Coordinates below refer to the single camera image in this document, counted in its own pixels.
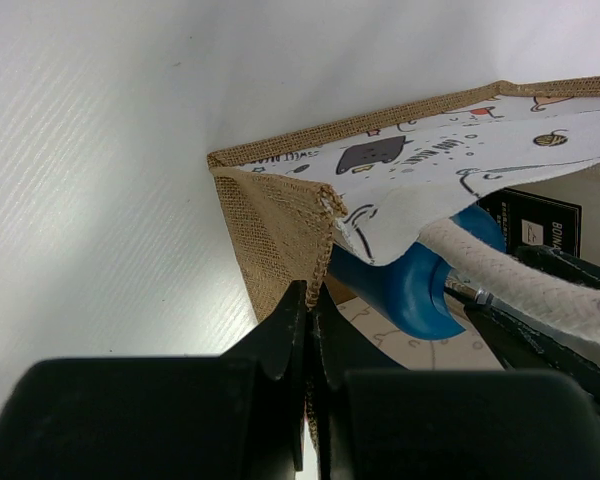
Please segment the blue cylindrical object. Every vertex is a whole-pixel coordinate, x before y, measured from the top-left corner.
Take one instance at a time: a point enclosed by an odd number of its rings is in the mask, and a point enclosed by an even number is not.
[[[498,224],[477,205],[452,220],[491,247],[504,252]],[[373,267],[334,246],[329,272],[356,295],[416,338],[441,340],[464,331],[444,301],[451,266],[420,243],[389,265]]]

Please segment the black label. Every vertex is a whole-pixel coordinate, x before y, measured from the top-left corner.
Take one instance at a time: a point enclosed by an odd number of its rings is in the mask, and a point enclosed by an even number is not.
[[[500,225],[507,253],[522,245],[547,245],[580,256],[579,205],[509,189],[492,193],[478,205]]]

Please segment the brown burlap fabric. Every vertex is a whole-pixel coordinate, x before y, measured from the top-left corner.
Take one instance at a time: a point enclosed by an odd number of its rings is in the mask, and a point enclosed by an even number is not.
[[[494,95],[600,97],[600,77],[527,85],[500,81],[209,154],[258,320],[273,310],[294,279],[307,281],[307,305],[315,304],[331,255],[334,219],[347,212],[330,185],[231,167],[456,110]]]

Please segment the white rope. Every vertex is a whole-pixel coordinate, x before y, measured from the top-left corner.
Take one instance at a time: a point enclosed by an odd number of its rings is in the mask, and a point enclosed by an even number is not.
[[[600,343],[600,290],[523,265],[445,219],[418,241],[513,308],[565,333]]]

